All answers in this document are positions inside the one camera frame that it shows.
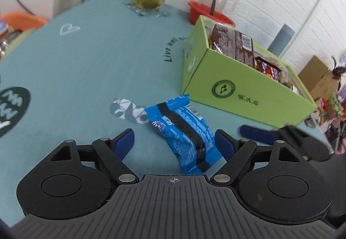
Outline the orange plastic basin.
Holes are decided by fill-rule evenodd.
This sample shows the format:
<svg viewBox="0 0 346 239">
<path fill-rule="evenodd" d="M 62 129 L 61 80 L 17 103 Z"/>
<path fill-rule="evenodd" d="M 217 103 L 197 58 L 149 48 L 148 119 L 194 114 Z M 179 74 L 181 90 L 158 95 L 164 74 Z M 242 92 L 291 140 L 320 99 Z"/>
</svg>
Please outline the orange plastic basin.
<svg viewBox="0 0 346 239">
<path fill-rule="evenodd" d="M 7 24 L 14 30 L 20 29 L 23 32 L 28 29 L 40 29 L 46 25 L 49 20 L 23 12 L 12 12 L 1 15 L 1 19 L 5 19 Z"/>
</svg>

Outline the red plastic basket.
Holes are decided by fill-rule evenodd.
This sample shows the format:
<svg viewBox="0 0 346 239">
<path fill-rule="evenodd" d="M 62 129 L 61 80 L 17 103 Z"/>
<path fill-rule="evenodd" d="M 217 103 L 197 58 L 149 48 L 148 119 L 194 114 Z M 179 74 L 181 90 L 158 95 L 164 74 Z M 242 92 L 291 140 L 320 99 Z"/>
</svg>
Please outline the red plastic basket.
<svg viewBox="0 0 346 239">
<path fill-rule="evenodd" d="M 213 19 L 217 22 L 231 25 L 231 27 L 235 28 L 236 24 L 229 17 L 224 15 L 223 13 L 219 13 L 215 11 L 212 15 L 211 7 L 208 7 L 202 3 L 198 3 L 196 1 L 189 1 L 188 5 L 190 6 L 189 20 L 193 25 L 196 24 L 200 15 L 205 16 L 207 18 Z"/>
</svg>

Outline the brown cardboard box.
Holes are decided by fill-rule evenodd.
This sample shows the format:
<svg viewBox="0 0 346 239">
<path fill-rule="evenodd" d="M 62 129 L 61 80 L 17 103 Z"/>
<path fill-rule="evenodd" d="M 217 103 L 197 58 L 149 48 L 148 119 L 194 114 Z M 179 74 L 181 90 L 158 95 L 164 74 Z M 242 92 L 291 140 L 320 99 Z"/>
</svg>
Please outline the brown cardboard box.
<svg viewBox="0 0 346 239">
<path fill-rule="evenodd" d="M 317 56 L 310 59 L 298 77 L 314 101 L 319 98 L 328 100 L 338 90 L 339 81 Z"/>
</svg>

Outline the blue cookie packet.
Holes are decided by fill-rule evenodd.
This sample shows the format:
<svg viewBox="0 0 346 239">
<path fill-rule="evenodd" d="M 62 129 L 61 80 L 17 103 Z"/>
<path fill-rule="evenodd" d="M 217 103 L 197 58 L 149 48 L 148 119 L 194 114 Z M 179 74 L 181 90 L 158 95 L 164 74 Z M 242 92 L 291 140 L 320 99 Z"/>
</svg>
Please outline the blue cookie packet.
<svg viewBox="0 0 346 239">
<path fill-rule="evenodd" d="M 185 175 L 208 171 L 222 157 L 204 118 L 181 95 L 145 109 L 150 124 L 166 140 Z"/>
</svg>

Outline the dark red snack bag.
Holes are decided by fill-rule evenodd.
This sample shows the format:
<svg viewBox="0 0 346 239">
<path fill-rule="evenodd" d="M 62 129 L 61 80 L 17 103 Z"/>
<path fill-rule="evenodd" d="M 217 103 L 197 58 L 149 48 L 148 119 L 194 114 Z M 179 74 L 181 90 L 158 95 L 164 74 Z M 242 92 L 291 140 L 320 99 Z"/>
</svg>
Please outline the dark red snack bag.
<svg viewBox="0 0 346 239">
<path fill-rule="evenodd" d="M 209 37 L 210 48 L 237 60 L 249 67 L 254 67 L 253 40 L 231 26 L 216 23 Z"/>
</svg>

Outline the patterned coaster under vase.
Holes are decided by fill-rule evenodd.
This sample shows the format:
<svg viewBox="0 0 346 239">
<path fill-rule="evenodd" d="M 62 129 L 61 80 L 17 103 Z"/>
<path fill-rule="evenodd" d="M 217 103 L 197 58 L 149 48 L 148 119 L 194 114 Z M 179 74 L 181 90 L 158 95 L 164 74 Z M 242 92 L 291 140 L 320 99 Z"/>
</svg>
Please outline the patterned coaster under vase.
<svg viewBox="0 0 346 239">
<path fill-rule="evenodd" d="M 149 11 L 146 9 L 141 9 L 137 6 L 135 6 L 134 3 L 128 2 L 125 4 L 126 7 L 130 10 L 132 10 L 134 13 L 136 13 L 138 16 L 152 16 L 155 18 L 160 18 L 160 17 L 169 17 L 171 14 L 167 11 L 163 11 L 161 9 L 156 9 L 154 11 Z"/>
</svg>

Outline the green cardboard box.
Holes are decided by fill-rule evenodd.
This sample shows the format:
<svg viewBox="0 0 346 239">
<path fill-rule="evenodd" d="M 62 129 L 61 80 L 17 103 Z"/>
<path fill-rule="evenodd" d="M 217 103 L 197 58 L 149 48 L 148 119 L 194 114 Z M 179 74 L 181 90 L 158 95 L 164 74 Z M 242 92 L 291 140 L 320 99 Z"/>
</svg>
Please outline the green cardboard box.
<svg viewBox="0 0 346 239">
<path fill-rule="evenodd" d="M 289 65 L 253 41 L 254 58 L 282 71 L 279 82 L 210 48 L 216 22 L 200 16 L 184 46 L 182 94 L 191 100 L 281 128 L 298 125 L 316 104 Z"/>
</svg>

